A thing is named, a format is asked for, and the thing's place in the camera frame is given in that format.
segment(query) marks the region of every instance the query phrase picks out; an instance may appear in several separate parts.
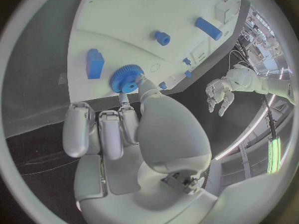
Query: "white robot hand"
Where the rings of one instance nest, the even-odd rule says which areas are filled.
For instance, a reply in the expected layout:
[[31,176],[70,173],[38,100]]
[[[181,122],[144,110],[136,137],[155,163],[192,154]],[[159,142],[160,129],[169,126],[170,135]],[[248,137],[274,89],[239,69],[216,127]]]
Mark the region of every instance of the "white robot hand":
[[208,96],[209,111],[213,112],[215,105],[222,102],[219,110],[219,116],[222,116],[227,108],[234,101],[234,94],[231,92],[232,85],[226,78],[216,79],[210,82],[206,88],[206,94]]

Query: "blue toy piece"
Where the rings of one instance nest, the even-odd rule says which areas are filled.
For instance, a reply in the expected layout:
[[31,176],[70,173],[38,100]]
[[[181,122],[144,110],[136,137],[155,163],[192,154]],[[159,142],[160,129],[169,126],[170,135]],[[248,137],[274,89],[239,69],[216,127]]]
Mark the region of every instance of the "blue toy piece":
[[126,65],[119,68],[110,79],[110,87],[115,93],[130,93],[138,87],[135,79],[139,74],[144,74],[141,67],[137,65]]
[[97,49],[90,49],[87,53],[86,74],[88,79],[99,79],[104,66],[104,58]]
[[191,74],[190,71],[186,71],[186,72],[185,72],[185,75],[186,75],[186,77],[188,77],[188,78],[190,78],[190,77],[192,76],[192,74]]
[[159,84],[159,87],[162,89],[162,90],[166,90],[167,89],[167,85],[164,81],[162,81],[160,84]]
[[166,46],[170,42],[170,36],[165,32],[157,31],[154,36],[162,46]]
[[183,62],[185,62],[188,66],[191,65],[191,61],[188,58],[183,59]]
[[219,40],[222,36],[222,31],[220,31],[217,27],[213,26],[211,23],[206,21],[205,19],[199,17],[196,22],[195,26],[199,29],[203,30],[207,33],[210,37],[212,37],[215,41]]

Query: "blue gear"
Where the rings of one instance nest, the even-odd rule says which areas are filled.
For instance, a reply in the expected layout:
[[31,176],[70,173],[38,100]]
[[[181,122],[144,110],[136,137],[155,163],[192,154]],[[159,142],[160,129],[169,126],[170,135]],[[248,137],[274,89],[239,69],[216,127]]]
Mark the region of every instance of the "blue gear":
[[135,79],[139,74],[144,74],[141,67],[137,65],[126,65],[119,68],[110,79],[110,87],[115,93],[130,93],[138,87]]

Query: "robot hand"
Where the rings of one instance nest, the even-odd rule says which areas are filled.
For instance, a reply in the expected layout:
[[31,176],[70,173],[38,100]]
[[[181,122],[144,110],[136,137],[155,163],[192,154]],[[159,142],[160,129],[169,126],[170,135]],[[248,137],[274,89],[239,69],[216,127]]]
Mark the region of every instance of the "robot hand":
[[219,110],[219,116],[222,116],[227,108],[234,101],[234,94],[231,83],[228,79],[216,79],[210,82],[206,88],[206,94],[208,96],[207,102],[209,103],[209,111],[213,112],[216,104],[223,101]]

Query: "humanoid robot arm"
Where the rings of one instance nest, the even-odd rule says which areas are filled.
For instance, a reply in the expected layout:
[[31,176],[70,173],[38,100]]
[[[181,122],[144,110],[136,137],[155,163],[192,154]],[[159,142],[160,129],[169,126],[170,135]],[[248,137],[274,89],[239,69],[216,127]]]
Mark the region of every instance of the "humanoid robot arm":
[[258,76],[253,70],[239,64],[234,65],[234,68],[229,70],[225,77],[216,79],[207,85],[206,93],[210,112],[214,111],[216,104],[223,101],[219,110],[219,115],[222,116],[234,100],[232,91],[271,93],[287,98],[294,104],[290,81]]

